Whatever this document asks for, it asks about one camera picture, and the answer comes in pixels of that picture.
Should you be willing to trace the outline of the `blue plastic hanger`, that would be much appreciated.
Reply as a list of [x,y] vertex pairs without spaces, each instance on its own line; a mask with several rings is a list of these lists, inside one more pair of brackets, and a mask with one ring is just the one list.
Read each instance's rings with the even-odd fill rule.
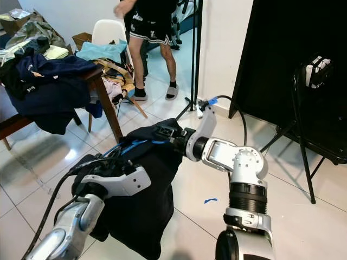
[[168,144],[170,141],[158,141],[158,140],[135,140],[132,141],[129,146],[126,148],[122,147],[122,143],[117,144],[116,146],[112,147],[109,149],[106,153],[104,153],[102,156],[104,158],[115,158],[115,157],[120,157],[123,156],[133,149],[137,148],[137,146],[141,146],[142,144],[153,144],[153,145],[163,145],[163,144]]

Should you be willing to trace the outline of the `black shirt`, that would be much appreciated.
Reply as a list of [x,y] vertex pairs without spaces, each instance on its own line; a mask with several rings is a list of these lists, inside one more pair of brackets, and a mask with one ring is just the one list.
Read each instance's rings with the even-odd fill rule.
[[[170,118],[151,126],[134,129],[121,139],[122,147],[126,148],[135,140],[154,140],[156,124],[180,127],[176,119]],[[77,165],[101,158],[104,158],[102,154],[88,154],[69,171]],[[129,160],[144,167],[151,185],[133,196],[107,198],[97,225],[89,236],[98,241],[112,237],[146,260],[158,260],[161,254],[161,238],[174,213],[172,181],[183,156],[174,151],[170,143],[148,143],[115,158]],[[76,177],[73,177],[72,197],[76,191]]]

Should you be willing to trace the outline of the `brown wooden table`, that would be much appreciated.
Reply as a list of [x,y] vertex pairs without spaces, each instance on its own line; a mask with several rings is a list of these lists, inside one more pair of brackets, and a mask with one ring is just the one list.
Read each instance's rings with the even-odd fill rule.
[[[114,104],[112,104],[111,99],[107,96],[106,87],[102,83],[101,76],[103,67],[104,66],[97,64],[96,69],[83,73],[80,76],[85,82],[87,82],[89,90],[96,90],[99,101],[102,104],[102,110],[104,111],[112,133],[114,134],[115,141],[118,142],[121,137],[123,137],[123,133],[117,119],[117,112]],[[0,140],[3,140],[5,145],[9,147],[7,137],[32,123],[32,120],[25,118],[22,115],[15,114],[14,116],[11,116],[0,123]]]

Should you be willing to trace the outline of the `black tripod stand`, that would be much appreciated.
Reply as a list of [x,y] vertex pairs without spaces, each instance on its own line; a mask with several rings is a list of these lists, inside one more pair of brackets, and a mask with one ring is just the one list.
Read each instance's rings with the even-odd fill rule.
[[176,116],[176,121],[180,120],[183,115],[187,112],[193,112],[198,118],[201,118],[202,112],[200,112],[201,101],[198,98],[199,94],[199,84],[200,84],[200,59],[201,59],[201,29],[203,22],[203,3],[204,0],[184,0],[184,5],[188,5],[192,2],[192,17],[193,26],[191,27],[193,31],[193,67],[191,74],[191,88],[190,96],[188,98],[188,104],[184,109]]

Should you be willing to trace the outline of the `navy blue garment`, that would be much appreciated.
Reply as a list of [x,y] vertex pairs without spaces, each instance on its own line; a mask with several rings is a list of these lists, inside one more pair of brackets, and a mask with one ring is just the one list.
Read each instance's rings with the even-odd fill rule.
[[63,135],[74,118],[76,109],[90,102],[87,82],[80,76],[97,68],[94,62],[75,55],[47,60],[33,72],[47,83],[39,85],[23,101],[8,94],[12,106],[19,114],[32,120],[43,131]]

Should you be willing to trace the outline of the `teal cloth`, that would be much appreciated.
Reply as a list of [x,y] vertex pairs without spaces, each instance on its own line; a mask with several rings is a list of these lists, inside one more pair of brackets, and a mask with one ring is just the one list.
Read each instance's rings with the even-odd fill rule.
[[116,63],[122,63],[121,54],[127,48],[127,43],[120,40],[118,44],[96,45],[84,42],[81,49],[76,52],[76,57],[87,61],[109,59]]

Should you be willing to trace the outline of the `person in black shorts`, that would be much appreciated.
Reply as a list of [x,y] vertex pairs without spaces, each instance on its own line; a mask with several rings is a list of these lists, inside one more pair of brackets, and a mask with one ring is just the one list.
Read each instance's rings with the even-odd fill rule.
[[136,101],[148,99],[144,84],[145,66],[140,54],[145,41],[159,45],[159,52],[166,63],[170,80],[165,98],[171,101],[178,94],[176,60],[172,54],[169,36],[175,9],[175,0],[120,0],[114,7],[116,17],[130,18],[128,49],[132,53],[131,61],[136,77],[133,96]]

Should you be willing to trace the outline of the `white chair wooden legs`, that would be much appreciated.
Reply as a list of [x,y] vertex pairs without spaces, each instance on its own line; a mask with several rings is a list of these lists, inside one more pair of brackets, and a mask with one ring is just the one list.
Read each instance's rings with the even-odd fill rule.
[[[113,42],[114,44],[119,44],[120,40],[126,41],[127,39],[128,36],[126,34],[126,27],[122,21],[101,19],[97,21],[94,26],[91,43],[96,45],[105,45],[111,42]],[[122,63],[120,67],[128,69],[131,73],[132,79],[134,79],[134,69],[132,67],[131,52],[128,49],[125,49],[121,54],[121,60]],[[142,114],[144,118],[148,118],[147,114],[137,101],[132,100],[131,104],[136,107],[136,109]]]

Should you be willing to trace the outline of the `pale yellow cloth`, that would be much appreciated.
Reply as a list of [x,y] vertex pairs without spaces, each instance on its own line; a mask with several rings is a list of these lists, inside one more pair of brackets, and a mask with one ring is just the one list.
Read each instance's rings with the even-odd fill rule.
[[45,59],[53,60],[53,59],[64,59],[70,54],[68,49],[64,49],[62,47],[58,47],[57,45],[50,45],[43,55]]

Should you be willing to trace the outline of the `black door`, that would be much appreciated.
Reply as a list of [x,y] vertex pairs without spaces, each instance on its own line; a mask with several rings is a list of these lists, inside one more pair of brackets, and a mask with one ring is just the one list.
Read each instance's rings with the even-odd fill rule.
[[254,0],[234,89],[240,111],[287,121],[293,72],[317,53],[335,63],[332,80],[347,95],[347,0]]

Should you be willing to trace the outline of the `black printed garment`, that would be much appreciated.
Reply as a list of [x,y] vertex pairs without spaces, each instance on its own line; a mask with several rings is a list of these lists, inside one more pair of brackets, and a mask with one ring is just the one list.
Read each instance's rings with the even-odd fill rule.
[[20,55],[0,66],[0,81],[10,96],[23,101],[39,85],[47,83],[43,77],[33,74],[33,72],[38,73],[38,67],[45,65],[46,62],[47,59],[41,54]]

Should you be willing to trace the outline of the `small cardboard box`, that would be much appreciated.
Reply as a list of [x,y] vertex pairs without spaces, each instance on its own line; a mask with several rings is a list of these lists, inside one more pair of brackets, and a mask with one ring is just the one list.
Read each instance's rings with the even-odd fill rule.
[[80,50],[80,49],[82,49],[82,45],[85,42],[91,42],[92,34],[88,33],[88,32],[82,32],[82,33],[79,33],[79,34],[72,36],[72,40],[73,40],[74,44],[76,45],[76,50]]

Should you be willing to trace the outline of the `black folding chair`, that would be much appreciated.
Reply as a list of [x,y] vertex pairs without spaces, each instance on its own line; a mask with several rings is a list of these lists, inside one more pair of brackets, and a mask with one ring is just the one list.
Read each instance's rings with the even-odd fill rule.
[[347,95],[342,95],[334,84],[336,65],[331,59],[332,71],[325,84],[317,89],[306,87],[305,68],[317,56],[300,64],[293,72],[290,89],[290,118],[276,126],[276,134],[263,146],[269,149],[280,137],[297,142],[300,146],[310,203],[316,203],[313,179],[324,161],[347,165]]

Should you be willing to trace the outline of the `black white bag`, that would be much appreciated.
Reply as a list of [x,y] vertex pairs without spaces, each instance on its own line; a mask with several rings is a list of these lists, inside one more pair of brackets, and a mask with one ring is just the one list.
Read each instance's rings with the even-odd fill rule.
[[327,77],[332,71],[331,59],[317,56],[309,62],[305,68],[306,87],[317,89],[322,87],[327,81]]

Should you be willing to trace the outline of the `grey green crinkled bag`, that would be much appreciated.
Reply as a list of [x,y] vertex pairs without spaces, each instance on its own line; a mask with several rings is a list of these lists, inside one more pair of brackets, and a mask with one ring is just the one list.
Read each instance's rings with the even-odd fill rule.
[[0,14],[0,25],[5,34],[1,35],[0,49],[8,49],[26,40],[45,37],[54,46],[66,48],[68,44],[47,20],[37,11],[28,12],[13,9]]

